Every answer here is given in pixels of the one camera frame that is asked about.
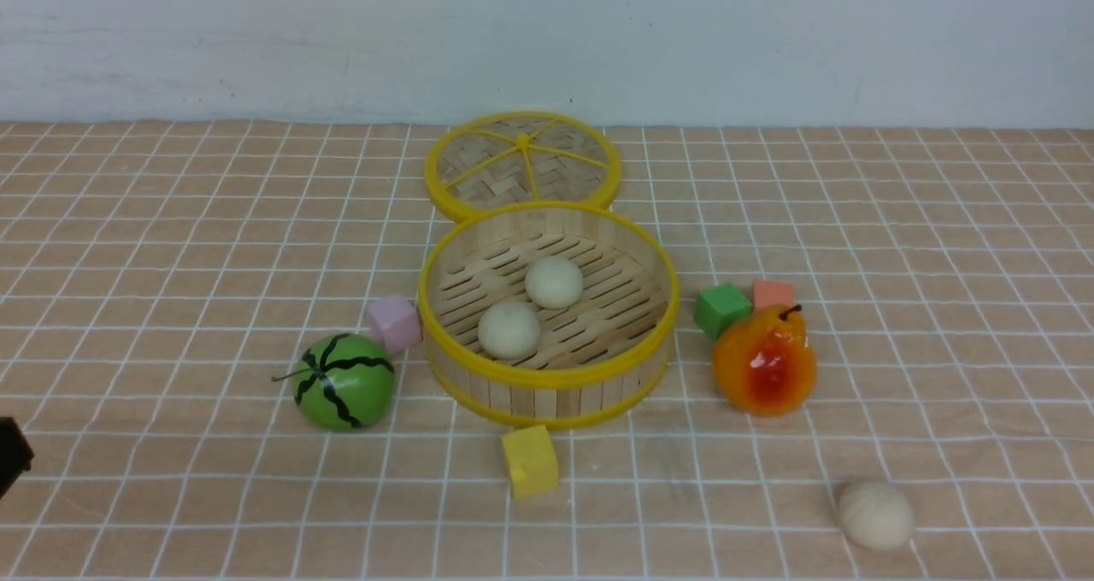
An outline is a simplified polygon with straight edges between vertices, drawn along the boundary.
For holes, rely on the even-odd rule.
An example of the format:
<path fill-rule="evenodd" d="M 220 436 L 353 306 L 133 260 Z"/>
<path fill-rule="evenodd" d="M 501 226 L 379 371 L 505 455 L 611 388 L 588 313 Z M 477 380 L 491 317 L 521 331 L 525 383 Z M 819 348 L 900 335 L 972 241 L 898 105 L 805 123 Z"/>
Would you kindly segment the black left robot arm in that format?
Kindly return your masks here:
<path fill-rule="evenodd" d="M 1 418 L 0 429 L 0 498 L 25 472 L 32 469 L 34 451 L 13 417 Z"/>

